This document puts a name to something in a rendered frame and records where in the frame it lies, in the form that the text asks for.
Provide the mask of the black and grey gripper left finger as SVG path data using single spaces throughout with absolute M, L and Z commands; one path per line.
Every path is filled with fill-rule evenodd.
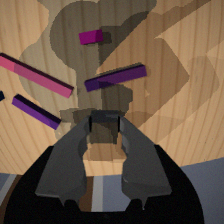
M 16 184 L 6 207 L 3 224 L 27 224 L 53 211 L 63 211 L 65 200 L 87 191 L 83 155 L 87 151 L 92 117 L 86 116 L 30 166 Z

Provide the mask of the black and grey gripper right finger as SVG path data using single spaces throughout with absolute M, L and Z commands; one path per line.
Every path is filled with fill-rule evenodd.
M 182 224 L 205 224 L 202 206 L 189 178 L 172 158 L 123 115 L 118 116 L 122 166 L 122 192 L 139 198 L 142 210 L 167 214 Z M 128 155 L 129 154 L 129 155 Z

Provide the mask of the pink rod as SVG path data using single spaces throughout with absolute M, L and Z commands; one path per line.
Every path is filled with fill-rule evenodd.
M 4 53 L 0 53 L 0 66 L 28 80 L 31 80 L 55 93 L 58 93 L 68 99 L 71 96 L 71 93 L 74 89 L 73 86 L 64 83 Z

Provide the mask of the small magenta block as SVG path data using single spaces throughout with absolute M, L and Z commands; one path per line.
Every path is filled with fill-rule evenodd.
M 79 33 L 81 45 L 103 41 L 102 29 Z

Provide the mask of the purple rod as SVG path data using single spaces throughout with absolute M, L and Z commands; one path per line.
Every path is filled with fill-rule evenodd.
M 46 124 L 47 126 L 56 130 L 61 122 L 61 119 L 32 103 L 28 99 L 24 98 L 20 94 L 13 97 L 12 105 L 16 106 L 20 110 Z
M 87 92 L 147 76 L 145 65 L 138 65 L 85 80 Z

